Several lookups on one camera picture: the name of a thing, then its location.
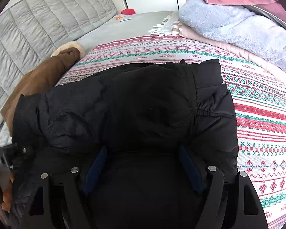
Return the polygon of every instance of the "fur trim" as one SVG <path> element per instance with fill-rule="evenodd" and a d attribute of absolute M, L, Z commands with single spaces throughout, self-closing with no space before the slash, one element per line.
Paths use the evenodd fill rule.
<path fill-rule="evenodd" d="M 60 47 L 58 47 L 54 53 L 52 53 L 51 57 L 53 56 L 57 56 L 61 51 L 65 50 L 65 49 L 69 49 L 71 47 L 77 48 L 80 52 L 80 59 L 82 59 L 85 56 L 85 48 L 78 42 L 76 41 L 71 41 L 68 42 Z"/>

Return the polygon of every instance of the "brown coat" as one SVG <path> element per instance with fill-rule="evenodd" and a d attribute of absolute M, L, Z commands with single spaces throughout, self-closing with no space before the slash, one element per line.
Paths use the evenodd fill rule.
<path fill-rule="evenodd" d="M 10 135 L 12 135 L 14 112 L 20 95 L 33 95 L 50 90 L 79 58 L 78 49 L 69 48 L 41 62 L 34 70 L 22 77 L 1 109 Z"/>

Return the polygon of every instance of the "headboard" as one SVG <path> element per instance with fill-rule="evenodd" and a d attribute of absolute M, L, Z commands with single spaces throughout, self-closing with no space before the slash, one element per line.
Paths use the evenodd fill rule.
<path fill-rule="evenodd" d="M 117 13 L 112 0 L 22 0 L 0 15 L 0 105 L 23 74 Z"/>

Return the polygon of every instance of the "black puffer jacket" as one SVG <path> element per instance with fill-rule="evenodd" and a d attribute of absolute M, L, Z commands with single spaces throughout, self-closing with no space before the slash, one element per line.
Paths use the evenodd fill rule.
<path fill-rule="evenodd" d="M 194 228 L 201 197 L 175 153 L 184 145 L 206 164 L 237 172 L 235 109 L 222 82 L 218 59 L 127 64 L 22 96 L 13 142 L 35 154 L 14 165 L 13 228 L 40 173 L 88 169 L 102 146 L 108 160 L 89 195 L 97 228 Z"/>

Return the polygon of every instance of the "patterned blanket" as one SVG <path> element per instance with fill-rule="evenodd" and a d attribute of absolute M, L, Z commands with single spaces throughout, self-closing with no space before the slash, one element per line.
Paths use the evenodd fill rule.
<path fill-rule="evenodd" d="M 97 46 L 58 85 L 127 63 L 199 63 L 218 58 L 238 122 L 238 169 L 259 195 L 269 228 L 286 222 L 286 86 L 271 74 L 220 48 L 181 37 L 149 35 Z"/>

